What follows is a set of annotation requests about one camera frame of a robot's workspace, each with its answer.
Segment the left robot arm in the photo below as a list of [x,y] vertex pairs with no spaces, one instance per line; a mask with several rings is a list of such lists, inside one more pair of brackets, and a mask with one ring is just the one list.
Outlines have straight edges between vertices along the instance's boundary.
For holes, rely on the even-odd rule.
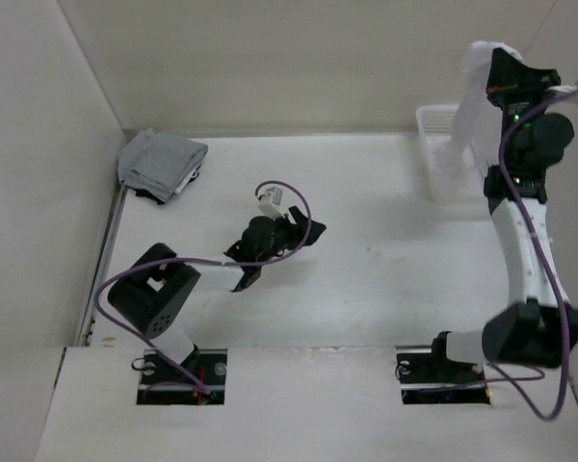
[[188,297],[193,292],[214,290],[240,293],[260,278],[263,263],[315,244],[326,230],[323,223],[309,220],[296,206],[283,216],[257,216],[223,254],[221,267],[175,262],[177,254],[157,243],[136,262],[144,269],[113,284],[108,302],[130,327],[167,356],[166,375],[175,383],[187,383],[197,372],[198,348],[176,319]]

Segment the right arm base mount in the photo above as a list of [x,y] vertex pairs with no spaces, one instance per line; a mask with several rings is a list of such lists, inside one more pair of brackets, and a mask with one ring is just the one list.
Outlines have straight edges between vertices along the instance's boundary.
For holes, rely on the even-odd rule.
[[396,360],[404,405],[490,405],[482,365],[440,360],[428,348],[399,349]]

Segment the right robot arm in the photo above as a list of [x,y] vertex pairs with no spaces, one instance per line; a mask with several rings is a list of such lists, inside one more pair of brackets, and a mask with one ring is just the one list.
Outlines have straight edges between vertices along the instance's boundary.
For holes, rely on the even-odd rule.
[[561,286],[550,249],[546,172],[563,159],[575,132],[567,116],[547,108],[578,87],[562,90],[557,70],[527,66],[502,42],[471,43],[463,75],[467,91],[433,165],[440,183],[459,181],[464,155],[472,152],[505,258],[508,303],[480,330],[440,333],[428,370],[446,381],[462,363],[566,366],[578,342],[578,308]]

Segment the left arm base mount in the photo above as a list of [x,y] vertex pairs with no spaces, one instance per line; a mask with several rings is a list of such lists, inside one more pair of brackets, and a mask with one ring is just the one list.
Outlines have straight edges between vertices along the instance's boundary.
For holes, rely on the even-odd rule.
[[146,350],[131,362],[131,370],[139,374],[137,404],[224,405],[227,362],[227,349],[196,349],[187,358],[183,367],[209,388],[204,394],[193,388],[190,378]]

